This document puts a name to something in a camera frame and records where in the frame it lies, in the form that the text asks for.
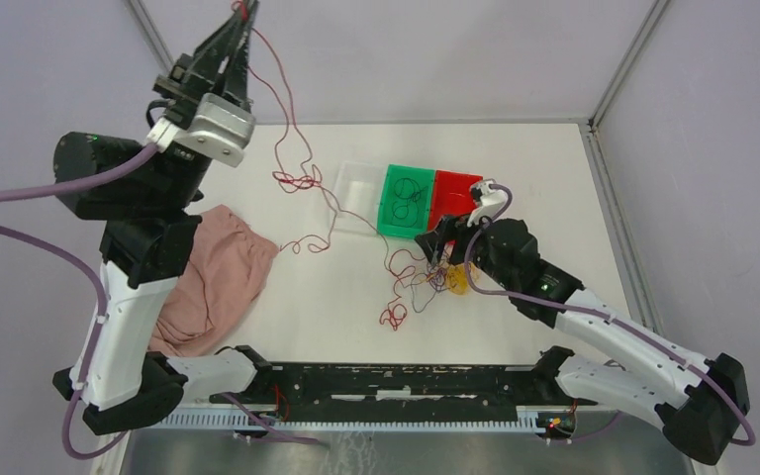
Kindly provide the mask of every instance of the red wire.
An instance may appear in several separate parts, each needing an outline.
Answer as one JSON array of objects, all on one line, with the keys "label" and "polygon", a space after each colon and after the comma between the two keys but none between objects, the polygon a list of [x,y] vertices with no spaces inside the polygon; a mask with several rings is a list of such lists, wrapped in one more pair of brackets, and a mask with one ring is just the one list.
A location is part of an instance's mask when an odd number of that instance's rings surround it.
[{"label": "red wire", "polygon": [[[242,1],[235,1],[232,5],[234,10],[237,10],[237,8],[242,8],[242,14],[243,19],[248,18],[248,14],[245,10],[245,4]],[[287,74],[284,69],[284,64],[281,61],[281,58],[278,56],[277,51],[275,50],[275,47],[272,45],[272,43],[269,42],[269,40],[257,29],[252,28],[252,31],[263,41],[263,43],[266,45],[267,49],[269,49],[269,52],[272,54],[272,57],[275,59],[275,63],[278,66],[278,72],[281,76],[281,80],[284,83],[284,88],[287,91],[287,97],[289,100],[289,112],[287,106],[284,104],[284,101],[281,99],[281,96],[278,94],[278,91],[275,90],[275,87],[272,86],[271,83],[266,81],[265,79],[261,78],[251,67],[249,68],[249,73],[251,73],[252,76],[254,76],[255,79],[260,81],[261,84],[266,86],[267,89],[269,89],[270,92],[272,92],[272,95],[275,97],[275,100],[278,103],[278,106],[281,108],[281,112],[284,114],[285,119],[285,127],[284,127],[284,134],[282,134],[281,138],[275,143],[274,146],[274,153],[275,153],[275,161],[278,164],[278,170],[275,170],[272,172],[272,178],[278,183],[278,185],[281,187],[281,190],[288,194],[293,194],[298,191],[302,190],[310,190],[314,188],[318,188],[322,192],[323,198],[325,198],[325,202],[328,205],[328,207],[333,211],[333,220],[331,222],[331,226],[328,228],[328,233],[326,237],[321,237],[316,234],[310,234],[303,236],[297,240],[293,240],[291,242],[287,242],[286,244],[283,244],[280,248],[280,250],[285,250],[287,248],[290,248],[294,254],[299,254],[302,250],[302,243],[306,241],[307,239],[315,239],[318,242],[310,242],[307,244],[307,250],[311,253],[319,253],[324,252],[331,248],[331,237],[333,234],[333,229],[335,227],[336,219],[338,219],[340,214],[346,214],[350,215],[354,218],[357,218],[358,220],[362,221],[368,227],[374,231],[378,236],[380,236],[381,239],[383,239],[383,243],[386,247],[386,253],[383,257],[383,267],[395,278],[395,282],[392,284],[392,292],[395,294],[395,298],[389,301],[386,304],[386,309],[380,314],[380,324],[384,325],[385,323],[389,323],[389,325],[392,327],[394,331],[398,329],[398,327],[403,323],[403,321],[406,319],[407,315],[409,314],[409,309],[401,303],[401,300],[404,298],[403,295],[401,295],[398,292],[398,288],[400,286],[401,289],[408,289],[413,287],[414,284],[411,280],[409,284],[406,284],[404,281],[407,278],[414,278],[417,275],[417,268],[414,264],[409,264],[403,269],[401,269],[400,272],[396,272],[393,270],[392,263],[395,260],[395,257],[401,253],[406,252],[409,254],[412,261],[424,261],[426,260],[424,257],[415,257],[409,250],[407,249],[400,249],[392,253],[391,257],[389,256],[389,253],[391,252],[391,248],[389,246],[388,240],[380,234],[380,232],[377,230],[377,228],[368,222],[365,218],[357,215],[356,213],[344,210],[339,203],[339,200],[337,199],[336,195],[322,185],[323,175],[322,171],[315,165],[311,164],[310,162],[313,160],[313,148],[310,145],[310,142],[307,140],[307,137],[302,133],[301,129],[298,126],[298,121],[296,120],[296,109],[295,109],[295,100],[293,96],[293,90],[290,87],[290,83],[287,80]],[[308,157],[299,163],[299,167],[301,168],[302,172],[304,173],[301,176],[294,176],[286,171],[284,168],[284,164],[281,160],[281,155],[279,151],[279,147],[284,141],[287,139],[290,133],[290,129],[293,129],[301,138],[302,142],[305,145],[305,148],[308,152]]]}]

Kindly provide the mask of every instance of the green plastic tray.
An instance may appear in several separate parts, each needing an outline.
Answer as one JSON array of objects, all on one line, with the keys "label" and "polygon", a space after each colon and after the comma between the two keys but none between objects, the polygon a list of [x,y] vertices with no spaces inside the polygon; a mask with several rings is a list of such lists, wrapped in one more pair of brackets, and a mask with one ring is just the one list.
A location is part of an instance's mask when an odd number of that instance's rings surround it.
[{"label": "green plastic tray", "polygon": [[435,170],[389,165],[377,215],[383,236],[412,239],[427,230]]}]

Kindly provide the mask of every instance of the yellow object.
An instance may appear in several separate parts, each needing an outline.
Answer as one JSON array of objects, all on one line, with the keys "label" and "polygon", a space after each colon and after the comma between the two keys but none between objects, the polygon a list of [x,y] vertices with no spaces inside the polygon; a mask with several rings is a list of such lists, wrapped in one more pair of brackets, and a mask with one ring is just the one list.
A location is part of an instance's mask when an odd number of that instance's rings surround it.
[{"label": "yellow object", "polygon": [[[479,269],[474,266],[470,266],[470,277],[476,282],[479,279]],[[464,264],[450,265],[447,267],[446,277],[447,289],[456,295],[464,295],[467,293],[467,277],[464,275]]]}]

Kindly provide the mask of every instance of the white table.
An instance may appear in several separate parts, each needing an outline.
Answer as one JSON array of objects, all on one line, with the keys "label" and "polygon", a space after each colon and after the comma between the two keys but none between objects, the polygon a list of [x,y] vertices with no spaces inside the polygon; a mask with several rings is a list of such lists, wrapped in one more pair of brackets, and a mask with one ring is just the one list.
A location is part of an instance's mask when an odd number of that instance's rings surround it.
[{"label": "white table", "polygon": [[[331,188],[344,160],[499,178],[515,195],[506,216],[527,222],[544,258],[626,310],[577,126],[324,125],[302,130]],[[225,204],[278,244],[308,233],[324,235],[330,213],[320,191],[287,195],[270,176],[276,169],[272,147],[282,133],[282,126],[260,126],[238,168],[214,163],[202,184],[205,199],[189,212]],[[295,134],[281,152],[288,171],[301,174],[298,163],[306,152]],[[417,251],[413,242],[390,243]],[[378,319],[392,298],[393,283],[383,256],[380,237],[341,232],[333,233],[327,252],[282,252],[265,290],[224,344],[250,344],[273,361],[533,364],[553,344],[602,358],[588,345],[530,321],[501,297],[444,293],[425,312],[410,312],[397,332],[381,326]],[[395,261],[397,268],[406,265],[402,257]],[[423,298],[428,290],[422,286]]]}]

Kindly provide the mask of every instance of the pink fabric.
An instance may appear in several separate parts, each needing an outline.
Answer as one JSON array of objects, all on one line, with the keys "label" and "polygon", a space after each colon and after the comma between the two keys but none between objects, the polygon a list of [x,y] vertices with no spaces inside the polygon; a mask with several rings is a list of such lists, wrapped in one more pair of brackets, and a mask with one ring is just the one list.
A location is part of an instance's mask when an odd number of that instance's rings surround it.
[{"label": "pink fabric", "polygon": [[185,273],[167,297],[150,351],[200,356],[240,321],[266,282],[278,246],[220,205],[202,215]]}]

